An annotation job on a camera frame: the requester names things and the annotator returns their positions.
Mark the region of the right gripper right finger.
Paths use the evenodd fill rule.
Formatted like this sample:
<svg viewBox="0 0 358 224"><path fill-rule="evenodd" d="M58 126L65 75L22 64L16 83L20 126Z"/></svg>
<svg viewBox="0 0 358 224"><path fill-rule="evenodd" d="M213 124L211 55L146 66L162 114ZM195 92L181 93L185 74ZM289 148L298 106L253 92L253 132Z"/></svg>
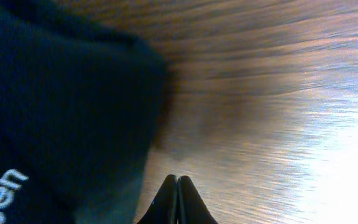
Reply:
<svg viewBox="0 0 358 224"><path fill-rule="evenodd" d="M177 215L178 224L218 224L187 175L178 179Z"/></svg>

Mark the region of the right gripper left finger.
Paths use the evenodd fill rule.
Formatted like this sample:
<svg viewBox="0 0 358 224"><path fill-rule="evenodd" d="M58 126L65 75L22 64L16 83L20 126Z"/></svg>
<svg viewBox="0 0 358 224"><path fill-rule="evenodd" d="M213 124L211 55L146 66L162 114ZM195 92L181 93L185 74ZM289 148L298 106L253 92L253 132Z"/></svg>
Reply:
<svg viewBox="0 0 358 224"><path fill-rule="evenodd" d="M137 224L176 224L177 188L177 177L167 175L148 210Z"/></svg>

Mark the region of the black t-shirt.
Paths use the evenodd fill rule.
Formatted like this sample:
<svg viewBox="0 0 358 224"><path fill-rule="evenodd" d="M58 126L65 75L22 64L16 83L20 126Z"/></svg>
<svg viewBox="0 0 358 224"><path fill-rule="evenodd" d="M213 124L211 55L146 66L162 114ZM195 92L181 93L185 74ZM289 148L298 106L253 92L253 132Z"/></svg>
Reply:
<svg viewBox="0 0 358 224"><path fill-rule="evenodd" d="M0 1L0 223L132 223L168 71L53 1Z"/></svg>

